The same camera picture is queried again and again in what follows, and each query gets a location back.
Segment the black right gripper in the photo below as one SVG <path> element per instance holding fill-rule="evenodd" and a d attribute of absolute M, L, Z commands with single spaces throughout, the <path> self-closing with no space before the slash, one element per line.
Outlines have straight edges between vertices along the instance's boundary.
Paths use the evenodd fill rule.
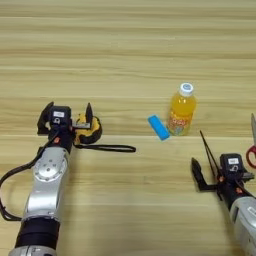
<path fill-rule="evenodd" d="M 252 197 L 244 183 L 255 178 L 255 175 L 246 172 L 242 174 L 218 175 L 215 184 L 207 184 L 201 172 L 201 166 L 195 159 L 191 159 L 191 169 L 200 191 L 215 191 L 221 201 L 224 201 L 227 208 L 231 209 L 233 203 L 243 197 Z"/>

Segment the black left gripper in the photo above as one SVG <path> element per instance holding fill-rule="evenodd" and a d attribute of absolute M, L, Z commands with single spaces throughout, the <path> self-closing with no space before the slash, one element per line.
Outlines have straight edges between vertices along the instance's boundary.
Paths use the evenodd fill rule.
<path fill-rule="evenodd" d="M 91 128 L 93 121 L 93 111 L 91 104 L 86 107 L 86 123 L 60 123 L 51 124 L 50 130 L 46 127 L 49 121 L 49 113 L 54 106 L 53 102 L 46 105 L 40 114 L 37 122 L 37 134 L 48 135 L 50 147 L 61 147 L 71 152 L 72 147 L 86 148 L 91 144 Z"/>

